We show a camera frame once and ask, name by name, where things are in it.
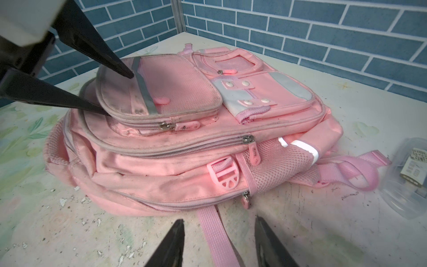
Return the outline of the pink student backpack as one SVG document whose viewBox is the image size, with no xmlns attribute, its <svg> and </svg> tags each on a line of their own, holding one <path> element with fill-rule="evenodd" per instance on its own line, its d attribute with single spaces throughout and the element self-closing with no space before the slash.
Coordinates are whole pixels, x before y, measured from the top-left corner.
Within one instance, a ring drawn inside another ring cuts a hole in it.
<svg viewBox="0 0 427 267">
<path fill-rule="evenodd" d="M 103 210 L 163 216 L 196 210 L 218 267 L 238 258 L 216 205 L 285 182 L 360 191 L 389 165 L 379 151 L 331 155 L 343 129 L 300 81 L 243 49 L 198 50 L 123 60 L 134 78 L 100 67 L 79 100 L 103 113 L 71 109 L 44 147 L 47 171 L 79 187 Z"/>
</svg>

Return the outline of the clear plastic eraser case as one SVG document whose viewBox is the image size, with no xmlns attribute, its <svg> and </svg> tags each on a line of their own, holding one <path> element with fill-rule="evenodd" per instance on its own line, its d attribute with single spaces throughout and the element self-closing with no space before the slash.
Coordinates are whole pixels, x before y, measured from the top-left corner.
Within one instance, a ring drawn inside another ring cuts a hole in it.
<svg viewBox="0 0 427 267">
<path fill-rule="evenodd" d="M 415 219 L 427 212 L 427 141 L 406 139 L 380 183 L 384 201 L 399 215 Z"/>
</svg>

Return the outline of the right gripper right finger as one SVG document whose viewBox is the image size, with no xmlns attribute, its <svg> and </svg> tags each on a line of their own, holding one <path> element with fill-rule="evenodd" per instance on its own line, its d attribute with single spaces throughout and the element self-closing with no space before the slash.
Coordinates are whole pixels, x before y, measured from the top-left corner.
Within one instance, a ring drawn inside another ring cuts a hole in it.
<svg viewBox="0 0 427 267">
<path fill-rule="evenodd" d="M 255 244 L 259 267 L 298 267 L 297 262 L 264 218 L 255 220 Z"/>
</svg>

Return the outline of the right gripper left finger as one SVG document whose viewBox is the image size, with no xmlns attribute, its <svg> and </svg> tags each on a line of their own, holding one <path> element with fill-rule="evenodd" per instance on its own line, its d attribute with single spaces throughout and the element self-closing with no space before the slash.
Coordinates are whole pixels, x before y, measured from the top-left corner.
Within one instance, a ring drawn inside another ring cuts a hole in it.
<svg viewBox="0 0 427 267">
<path fill-rule="evenodd" d="M 145 264 L 146 267 L 181 267 L 185 245 L 184 220 L 174 222 L 166 236 Z"/>
</svg>

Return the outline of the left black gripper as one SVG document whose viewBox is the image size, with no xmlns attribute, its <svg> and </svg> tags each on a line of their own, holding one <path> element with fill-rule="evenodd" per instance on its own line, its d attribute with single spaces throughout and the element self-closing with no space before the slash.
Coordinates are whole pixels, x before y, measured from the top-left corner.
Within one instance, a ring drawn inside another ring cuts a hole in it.
<svg viewBox="0 0 427 267">
<path fill-rule="evenodd" d="M 62 43 L 126 78 L 134 73 L 109 48 L 75 1 L 66 1 L 52 24 Z M 107 115 L 100 106 L 36 77 L 53 50 L 55 35 L 20 47 L 1 37 L 1 97 L 31 105 L 79 109 Z"/>
</svg>

